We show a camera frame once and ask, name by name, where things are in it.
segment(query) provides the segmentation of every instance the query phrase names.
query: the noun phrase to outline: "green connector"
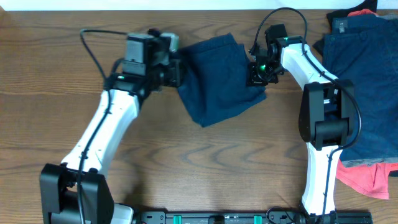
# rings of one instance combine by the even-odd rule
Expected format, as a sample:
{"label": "green connector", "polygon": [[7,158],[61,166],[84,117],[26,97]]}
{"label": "green connector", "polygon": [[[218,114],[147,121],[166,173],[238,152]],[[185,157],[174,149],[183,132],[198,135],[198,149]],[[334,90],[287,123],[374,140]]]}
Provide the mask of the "green connector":
{"label": "green connector", "polygon": [[182,224],[182,217],[181,217],[181,215],[174,215],[174,216],[173,216],[173,224]]}
{"label": "green connector", "polygon": [[254,216],[254,224],[262,224],[262,216],[255,215]]}

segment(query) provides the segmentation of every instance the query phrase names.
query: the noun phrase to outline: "folded clothing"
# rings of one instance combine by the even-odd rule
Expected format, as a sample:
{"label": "folded clothing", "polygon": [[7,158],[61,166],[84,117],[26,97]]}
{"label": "folded clothing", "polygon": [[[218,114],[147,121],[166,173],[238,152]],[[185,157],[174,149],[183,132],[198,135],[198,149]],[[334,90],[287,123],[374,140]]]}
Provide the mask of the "folded clothing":
{"label": "folded clothing", "polygon": [[363,195],[389,199],[388,176],[398,170],[398,164],[378,163],[346,168],[338,161],[336,178]]}
{"label": "folded clothing", "polygon": [[363,9],[369,9],[371,12],[376,12],[377,10],[377,0],[365,0],[361,4],[352,7],[350,9],[339,9],[331,13],[326,14],[330,27],[332,27],[333,20],[338,18],[347,17],[350,13],[361,11]]}
{"label": "folded clothing", "polygon": [[[331,13],[326,14],[326,18],[328,19],[329,26],[332,28],[332,23],[333,20],[336,18],[344,18],[349,15],[354,14],[359,14],[358,11],[363,11],[362,14],[369,13],[369,12],[376,12],[377,10],[377,0],[365,0],[361,4],[352,7],[351,9],[339,9],[336,11],[333,11]],[[318,40],[315,42],[315,44],[312,45],[312,47],[320,54],[323,56],[323,48],[325,47],[325,39],[322,38],[321,40]]]}
{"label": "folded clothing", "polygon": [[266,98],[265,87],[246,86],[250,61],[231,34],[178,52],[188,68],[178,93],[192,120],[202,127],[237,116]]}
{"label": "folded clothing", "polygon": [[362,134],[341,153],[343,165],[398,163],[398,20],[373,14],[335,19],[325,36],[323,66],[354,83],[362,112]]}

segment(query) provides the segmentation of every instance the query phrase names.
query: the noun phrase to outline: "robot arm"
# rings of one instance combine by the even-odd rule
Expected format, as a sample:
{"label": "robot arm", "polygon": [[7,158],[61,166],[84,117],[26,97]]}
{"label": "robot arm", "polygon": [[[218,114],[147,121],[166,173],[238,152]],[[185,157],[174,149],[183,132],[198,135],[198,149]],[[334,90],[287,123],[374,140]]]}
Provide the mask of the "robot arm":
{"label": "robot arm", "polygon": [[[177,46],[178,36],[171,33],[150,30],[148,34],[127,35],[124,59],[116,61],[114,71],[106,79],[99,107],[83,136],[60,166],[46,164],[42,170],[40,189],[44,223],[82,222],[77,206],[78,194],[69,190],[79,180],[81,160],[84,161],[81,202],[86,222],[132,223],[133,209],[114,203],[106,176],[116,149],[129,125],[137,118],[143,101],[161,86],[181,85],[185,68],[172,56]],[[118,73],[116,69],[120,62],[122,72]],[[81,158],[86,146],[89,150],[85,158]]]}
{"label": "robot arm", "polygon": [[[329,73],[318,60],[311,54],[310,47],[306,44],[305,50],[310,59],[322,71],[326,71],[325,75],[336,80],[337,77]],[[323,78],[319,73],[309,64],[302,52],[302,44],[291,44],[282,49],[281,64],[288,70],[296,82],[304,90],[306,84],[309,83],[330,83],[326,78]],[[330,100],[324,100],[323,104],[331,103]],[[313,144],[307,142],[308,151],[308,167],[307,167],[307,184],[302,197],[302,203],[308,214],[322,215],[325,183],[328,172],[328,155],[332,150],[337,149],[338,145],[323,146],[321,150],[315,149]],[[333,160],[330,170],[330,181],[328,193],[326,198],[325,214],[335,211],[335,204],[333,201],[333,192],[335,188],[335,177],[338,158],[341,151],[333,154]]]}
{"label": "robot arm", "polygon": [[[328,215],[335,212],[333,192],[341,154],[341,151],[331,152],[346,144],[347,137],[353,132],[354,108],[344,91],[332,85],[309,63],[302,50],[301,37],[288,37],[284,25],[279,24],[266,30],[266,41],[267,50],[255,45],[252,52],[256,62],[249,66],[248,85],[277,83],[277,75],[283,75],[285,70],[300,85],[303,97],[298,126],[308,151],[307,184],[301,203],[307,219]],[[353,84],[349,80],[337,80],[311,54],[307,44],[304,51],[324,75],[353,94]],[[330,170],[329,155],[333,156]]]}

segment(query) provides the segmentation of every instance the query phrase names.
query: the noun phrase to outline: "jeans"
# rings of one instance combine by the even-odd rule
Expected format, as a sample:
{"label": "jeans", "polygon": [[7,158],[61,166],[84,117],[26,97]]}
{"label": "jeans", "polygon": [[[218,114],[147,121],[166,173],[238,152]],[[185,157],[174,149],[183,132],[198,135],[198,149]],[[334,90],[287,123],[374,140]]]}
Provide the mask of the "jeans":
{"label": "jeans", "polygon": [[202,127],[237,116],[266,99],[264,87],[246,86],[249,59],[231,34],[178,53],[188,68],[178,93],[192,120]]}
{"label": "jeans", "polygon": [[354,83],[362,112],[362,133],[342,152],[343,165],[398,162],[398,20],[372,14],[335,19],[323,53],[329,72]]}

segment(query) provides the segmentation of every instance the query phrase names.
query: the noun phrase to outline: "wooden table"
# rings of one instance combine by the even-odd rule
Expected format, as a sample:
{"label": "wooden table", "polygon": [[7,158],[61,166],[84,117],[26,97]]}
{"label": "wooden table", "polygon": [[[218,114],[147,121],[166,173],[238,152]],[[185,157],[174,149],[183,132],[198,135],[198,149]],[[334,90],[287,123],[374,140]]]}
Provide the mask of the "wooden table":
{"label": "wooden table", "polygon": [[[81,28],[145,32],[158,27],[186,46],[231,32],[250,48],[269,11],[4,12],[0,16],[0,223],[40,223],[39,174],[74,147],[99,103],[102,79],[82,47]],[[327,11],[303,11],[308,42],[328,32]],[[303,23],[281,12],[302,35]],[[105,70],[124,54],[119,37],[88,35]],[[195,124],[166,88],[144,103],[112,162],[116,202],[168,210],[297,208],[307,149],[297,120],[302,91],[291,74],[267,86],[267,100],[209,128]],[[370,210],[375,223],[398,220],[398,178],[390,200],[369,198],[336,181],[337,209]]]}

